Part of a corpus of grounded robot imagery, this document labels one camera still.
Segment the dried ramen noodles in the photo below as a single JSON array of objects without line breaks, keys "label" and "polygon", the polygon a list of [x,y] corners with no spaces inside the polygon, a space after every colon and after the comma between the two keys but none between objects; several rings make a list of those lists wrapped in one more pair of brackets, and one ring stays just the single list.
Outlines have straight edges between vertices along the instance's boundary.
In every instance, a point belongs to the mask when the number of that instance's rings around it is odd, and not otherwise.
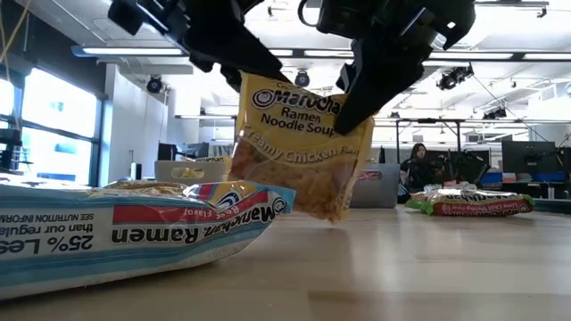
[{"label": "dried ramen noodles", "polygon": [[344,218],[373,128],[367,119],[350,134],[337,134],[344,99],[244,74],[230,177],[294,189],[295,210],[332,222]]}]

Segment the red ramen package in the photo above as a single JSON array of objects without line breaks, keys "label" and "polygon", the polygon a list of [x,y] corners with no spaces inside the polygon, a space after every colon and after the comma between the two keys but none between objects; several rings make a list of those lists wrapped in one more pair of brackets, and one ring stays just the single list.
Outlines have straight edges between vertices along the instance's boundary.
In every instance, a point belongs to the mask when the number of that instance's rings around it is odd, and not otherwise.
[{"label": "red ramen package", "polygon": [[406,206],[434,216],[506,217],[534,210],[525,194],[439,189],[411,195]]},{"label": "red ramen package", "polygon": [[240,97],[230,178],[291,188],[294,210],[343,219],[371,145],[372,119],[342,136],[333,125],[345,95],[322,97],[249,74]]}]

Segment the dark hair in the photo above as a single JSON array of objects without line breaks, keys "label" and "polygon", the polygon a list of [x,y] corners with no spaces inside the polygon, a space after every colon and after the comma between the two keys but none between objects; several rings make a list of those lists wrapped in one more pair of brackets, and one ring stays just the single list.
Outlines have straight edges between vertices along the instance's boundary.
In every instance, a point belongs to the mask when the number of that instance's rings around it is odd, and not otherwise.
[{"label": "dark hair", "polygon": [[422,147],[426,150],[426,146],[422,143],[416,143],[416,144],[414,144],[414,146],[412,146],[412,152],[410,152],[410,158],[412,160],[417,158],[417,152],[420,149],[420,147]]}]

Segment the security camera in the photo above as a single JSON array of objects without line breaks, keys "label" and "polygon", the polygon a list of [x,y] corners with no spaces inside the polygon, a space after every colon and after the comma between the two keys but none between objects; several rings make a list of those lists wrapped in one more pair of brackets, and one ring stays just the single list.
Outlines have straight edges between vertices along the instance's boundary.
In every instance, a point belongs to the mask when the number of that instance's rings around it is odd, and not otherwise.
[{"label": "security camera", "polygon": [[149,82],[146,83],[146,91],[151,94],[159,94],[163,88],[161,75],[152,75]]},{"label": "security camera", "polygon": [[310,85],[310,75],[307,74],[306,70],[299,70],[294,83],[296,86],[307,87]]}]

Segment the ceiling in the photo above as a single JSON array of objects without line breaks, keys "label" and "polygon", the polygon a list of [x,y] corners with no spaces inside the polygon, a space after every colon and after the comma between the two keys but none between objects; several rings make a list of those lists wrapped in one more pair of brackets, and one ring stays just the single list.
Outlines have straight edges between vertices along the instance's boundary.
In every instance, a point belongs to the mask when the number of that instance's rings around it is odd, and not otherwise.
[{"label": "ceiling", "polygon": [[[25,4],[27,0],[16,1]],[[151,28],[143,28],[135,37],[118,28],[106,18],[110,3],[111,0],[37,0],[31,4],[30,10],[82,45],[171,45]],[[299,0],[266,0],[247,14],[246,26],[269,48],[349,47],[348,39],[323,35],[302,25],[296,14],[297,4]],[[571,49],[571,24],[568,23],[571,20],[571,1],[550,0],[547,9],[547,15],[539,19],[536,16],[539,9],[477,7],[476,24],[458,43],[457,48],[552,51]],[[307,21],[315,21],[318,11],[306,9],[305,16]],[[283,59],[284,73],[289,78],[293,79],[299,69],[307,70],[311,79],[310,89],[321,94],[331,93],[344,63],[345,60],[342,59]],[[184,58],[129,58],[128,65],[188,66],[189,62]],[[518,117],[524,117],[532,112],[528,103],[530,97],[535,99],[542,90],[549,89],[552,84],[569,82],[568,78],[571,80],[571,63],[475,62],[475,78],[470,78],[451,91],[441,91],[435,83],[446,68],[450,67],[426,68],[425,78],[414,86],[410,94],[395,97],[379,115],[386,117],[390,112],[398,111],[402,117],[481,119],[485,111],[498,105],[494,98],[497,97],[505,100]],[[202,92],[205,107],[214,112],[216,108],[223,108],[225,113],[232,113],[236,109],[238,95],[226,86],[224,78],[216,71],[203,74],[196,72],[197,69],[194,70],[192,77],[200,77],[204,86]],[[534,108],[541,108],[537,106],[538,104],[534,104]],[[558,115],[545,117],[557,118]]]}]

